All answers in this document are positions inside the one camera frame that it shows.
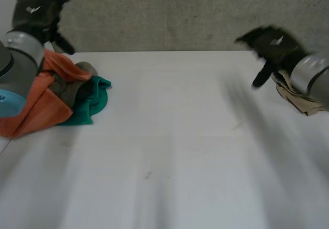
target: green cloth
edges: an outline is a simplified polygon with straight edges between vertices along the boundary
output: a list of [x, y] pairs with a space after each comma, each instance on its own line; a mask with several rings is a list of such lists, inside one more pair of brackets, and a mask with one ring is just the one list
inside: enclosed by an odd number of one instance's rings
[[107, 104], [106, 89], [112, 84], [99, 76], [93, 76], [94, 92], [83, 101], [76, 101], [72, 107], [73, 114], [71, 117], [58, 125], [73, 126], [73, 125], [92, 125], [92, 115], [102, 111]]

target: pile of clothes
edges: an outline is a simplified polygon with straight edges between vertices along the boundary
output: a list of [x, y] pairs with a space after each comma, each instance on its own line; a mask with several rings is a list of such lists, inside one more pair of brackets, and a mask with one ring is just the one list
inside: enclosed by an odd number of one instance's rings
[[74, 65], [68, 57], [46, 50], [43, 69], [21, 113], [0, 118], [0, 136], [16, 138], [54, 125], [90, 125], [91, 116], [106, 106], [109, 87], [111, 82], [97, 76], [91, 64]]

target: crumpled fabric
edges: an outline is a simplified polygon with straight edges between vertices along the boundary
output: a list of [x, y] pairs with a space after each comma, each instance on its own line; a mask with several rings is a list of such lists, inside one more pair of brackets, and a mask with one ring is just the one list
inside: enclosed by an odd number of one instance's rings
[[[91, 73], [93, 76], [97, 75], [97, 71], [90, 63], [79, 62], [76, 66], [83, 71]], [[49, 89], [68, 107], [72, 108], [79, 88], [87, 81], [66, 82], [64, 78], [57, 73], [55, 73], [53, 77], [55, 81], [49, 86]]]
[[91, 125], [93, 124], [92, 116], [105, 108], [108, 99], [106, 89], [112, 86], [111, 82], [99, 76], [93, 76], [90, 81], [94, 85], [93, 93], [85, 100], [77, 100], [72, 108], [72, 116], [59, 125]]
[[44, 70], [34, 79], [26, 104], [19, 115], [0, 118], [0, 135], [17, 138], [43, 130], [69, 119], [73, 111], [48, 87], [54, 82], [53, 72], [69, 81], [87, 81], [91, 73], [82, 71], [62, 54], [45, 52]]
[[272, 79], [277, 85], [277, 91], [282, 98], [291, 103], [295, 108], [306, 116], [311, 116], [319, 111], [328, 111], [323, 104], [315, 102], [311, 97], [307, 97], [298, 92], [291, 84], [289, 74], [280, 70], [272, 74]]

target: orange cloth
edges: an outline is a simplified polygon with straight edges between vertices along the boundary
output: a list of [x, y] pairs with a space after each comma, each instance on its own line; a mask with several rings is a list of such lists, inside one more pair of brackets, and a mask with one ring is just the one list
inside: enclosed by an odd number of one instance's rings
[[46, 49], [44, 71], [55, 71], [67, 82], [76, 80], [88, 81], [92, 77], [91, 73], [83, 71], [75, 66], [70, 58]]
[[72, 110], [48, 87], [54, 82], [49, 71], [55, 71], [66, 81], [91, 78], [91, 73], [75, 66], [62, 54], [50, 50], [45, 52], [44, 71], [35, 77], [26, 104], [16, 117], [0, 118], [0, 135], [16, 138], [24, 134], [49, 128], [68, 120]]

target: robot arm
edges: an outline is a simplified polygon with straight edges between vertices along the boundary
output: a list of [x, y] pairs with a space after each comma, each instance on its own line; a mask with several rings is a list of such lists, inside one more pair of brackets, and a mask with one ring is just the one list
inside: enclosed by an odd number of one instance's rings
[[306, 56], [291, 72], [291, 82], [305, 95], [329, 107], [329, 60], [321, 55]]
[[44, 43], [74, 48], [58, 33], [59, 13], [68, 0], [17, 0], [13, 30], [0, 42], [0, 117], [18, 115], [44, 58]]
[[293, 86], [329, 107], [329, 59], [308, 53], [289, 33], [281, 28], [256, 28], [237, 39], [246, 43], [266, 63], [252, 85], [261, 87], [270, 75], [284, 69]]

